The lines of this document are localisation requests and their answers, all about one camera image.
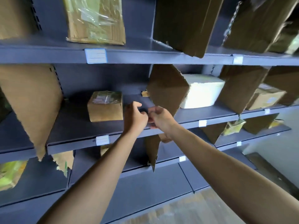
bare skin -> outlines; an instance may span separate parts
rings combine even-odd
[[[147,122],[174,140],[223,201],[246,223],[299,223],[299,202],[238,160],[181,127],[162,107],[125,112],[124,132],[104,156],[40,219],[43,224],[99,224],[138,135]]]

forearm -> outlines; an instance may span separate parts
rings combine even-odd
[[[247,223],[299,223],[299,202],[179,125],[168,135],[215,192]]]
[[[126,133],[71,187],[39,223],[99,224],[137,138]]]

person's left arm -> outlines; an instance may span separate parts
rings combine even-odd
[[[133,144],[148,122],[134,101],[124,114],[124,132],[108,151],[43,215],[43,224],[99,224]]]

person's right hand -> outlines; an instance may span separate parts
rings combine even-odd
[[[178,124],[170,112],[160,106],[154,106],[148,109],[149,123],[151,129],[159,128],[164,133],[169,133],[171,128]]]

person's right arm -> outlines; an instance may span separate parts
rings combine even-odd
[[[150,108],[149,118],[244,222],[299,223],[299,201],[282,188],[180,126],[166,109]]]

